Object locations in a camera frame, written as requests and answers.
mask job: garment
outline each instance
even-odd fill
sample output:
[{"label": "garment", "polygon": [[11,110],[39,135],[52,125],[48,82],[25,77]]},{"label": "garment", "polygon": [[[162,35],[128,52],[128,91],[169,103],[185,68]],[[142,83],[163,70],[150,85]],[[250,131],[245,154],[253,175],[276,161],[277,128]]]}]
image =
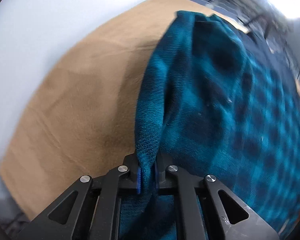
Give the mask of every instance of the garment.
[{"label": "garment", "polygon": [[300,209],[300,98],[245,49],[219,17],[178,11],[153,52],[138,98],[142,188],[123,200],[122,239],[175,239],[171,196],[153,163],[171,155],[189,173],[216,175],[281,234]]}]

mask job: plaid shirt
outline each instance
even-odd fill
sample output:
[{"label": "plaid shirt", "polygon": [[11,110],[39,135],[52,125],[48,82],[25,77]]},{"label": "plaid shirt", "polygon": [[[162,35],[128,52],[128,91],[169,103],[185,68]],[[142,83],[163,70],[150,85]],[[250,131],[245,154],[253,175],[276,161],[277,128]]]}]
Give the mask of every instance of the plaid shirt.
[{"label": "plaid shirt", "polygon": [[292,229],[300,98],[219,17],[177,12],[144,75],[135,140],[142,193],[123,201],[124,239],[175,239],[173,200],[153,189],[158,151],[191,174],[216,175],[277,232],[289,219],[282,238]]}]

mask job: metal pin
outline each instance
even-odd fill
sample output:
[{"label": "metal pin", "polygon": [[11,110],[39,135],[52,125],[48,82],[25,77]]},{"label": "metal pin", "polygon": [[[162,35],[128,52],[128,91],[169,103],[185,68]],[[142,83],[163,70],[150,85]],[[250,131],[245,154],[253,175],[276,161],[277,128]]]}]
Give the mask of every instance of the metal pin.
[{"label": "metal pin", "polygon": [[206,180],[209,182],[215,182],[217,180],[217,178],[216,178],[216,176],[209,174],[209,175],[207,175]]},{"label": "metal pin", "polygon": [[128,170],[128,167],[125,166],[125,165],[121,165],[121,166],[118,167],[118,171],[120,171],[120,172],[125,172],[127,170]]},{"label": "metal pin", "polygon": [[170,165],[170,166],[168,167],[168,170],[169,170],[169,171],[177,171],[177,170],[178,170],[178,166],[176,166],[176,165]]},{"label": "metal pin", "polygon": [[80,178],[80,181],[83,182],[83,183],[86,183],[90,180],[90,176],[88,175],[83,175],[81,178]]}]

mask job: checkered cloth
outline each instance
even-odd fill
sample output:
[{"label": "checkered cloth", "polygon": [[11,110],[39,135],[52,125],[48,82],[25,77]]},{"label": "checkered cloth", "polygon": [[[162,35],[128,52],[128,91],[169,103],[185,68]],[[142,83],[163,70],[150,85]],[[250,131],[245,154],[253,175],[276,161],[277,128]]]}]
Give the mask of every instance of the checkered cloth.
[{"label": "checkered cloth", "polygon": [[216,175],[277,232],[300,210],[300,98],[256,62],[227,23],[179,11],[155,49],[138,99],[142,194],[123,201],[123,239],[175,239],[171,197],[154,192],[158,151]]}]

